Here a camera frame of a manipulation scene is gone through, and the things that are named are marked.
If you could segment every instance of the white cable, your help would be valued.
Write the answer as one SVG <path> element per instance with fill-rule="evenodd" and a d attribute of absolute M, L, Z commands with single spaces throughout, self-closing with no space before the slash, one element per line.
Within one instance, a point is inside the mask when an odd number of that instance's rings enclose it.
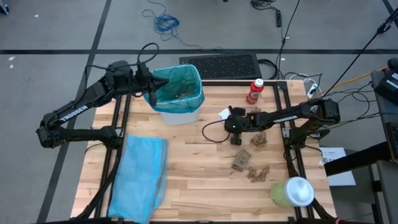
<path fill-rule="evenodd" d="M 294 76 L 301 76 L 301 75 L 306 77 L 306 78 L 304 78 L 304 83 L 312 82 L 313 84 L 316 84 L 316 85 L 317 85 L 317 88 L 319 89 L 319 91 L 320 91 L 320 93 L 321 93 L 321 96 L 323 97 L 321 88 L 319 87 L 319 85 L 316 83 L 315 80 L 313 80 L 312 78 L 310 78 L 309 75 L 304 74 L 304 73 L 298 73 L 298 75 L 297 75 L 297 74 L 292 75 L 292 76 L 289 78 L 289 80 L 291 80 Z"/>

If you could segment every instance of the trash bin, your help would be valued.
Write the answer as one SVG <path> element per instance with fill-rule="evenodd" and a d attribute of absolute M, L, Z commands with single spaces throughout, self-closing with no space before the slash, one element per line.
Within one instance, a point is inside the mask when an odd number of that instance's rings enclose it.
<path fill-rule="evenodd" d="M 168 125 L 194 122 L 199 117 L 199 107 L 205 100 L 201 79 L 193 65 L 177 65 L 152 71 L 169 83 L 156 91 L 157 103 L 152 108 L 158 111 Z"/>

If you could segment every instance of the red bottle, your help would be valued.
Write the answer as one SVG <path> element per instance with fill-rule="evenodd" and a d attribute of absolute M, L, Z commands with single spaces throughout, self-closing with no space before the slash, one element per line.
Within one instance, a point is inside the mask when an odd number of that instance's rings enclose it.
<path fill-rule="evenodd" d="M 250 85 L 250 93 L 246 97 L 246 101 L 250 104 L 257 103 L 261 91 L 264 89 L 264 81 L 258 78 Z"/>

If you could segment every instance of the electrical outlet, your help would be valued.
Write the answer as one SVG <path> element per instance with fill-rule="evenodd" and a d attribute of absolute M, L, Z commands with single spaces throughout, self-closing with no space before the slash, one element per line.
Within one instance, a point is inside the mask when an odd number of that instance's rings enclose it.
<path fill-rule="evenodd" d="M 315 92 L 317 91 L 318 85 L 317 84 L 312 84 L 310 90 L 307 93 L 307 97 L 308 99 L 311 99 L 312 96 L 315 94 Z"/>

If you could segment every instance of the white paper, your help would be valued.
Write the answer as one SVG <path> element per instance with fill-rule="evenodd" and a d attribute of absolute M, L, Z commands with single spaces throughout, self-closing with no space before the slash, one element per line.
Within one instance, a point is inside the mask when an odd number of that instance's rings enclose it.
<path fill-rule="evenodd" d="M 319 162 L 320 165 L 324 163 L 334 161 L 341 157 L 346 156 L 346 152 L 342 147 L 321 147 L 323 153 L 322 161 Z M 335 174 L 328 177 L 329 186 L 355 186 L 356 182 L 351 171 L 347 171 L 340 174 Z"/>
<path fill-rule="evenodd" d="M 218 113 L 218 115 L 221 117 L 221 119 L 227 119 L 229 116 L 229 109 L 228 108 L 223 109 L 221 112 Z"/>

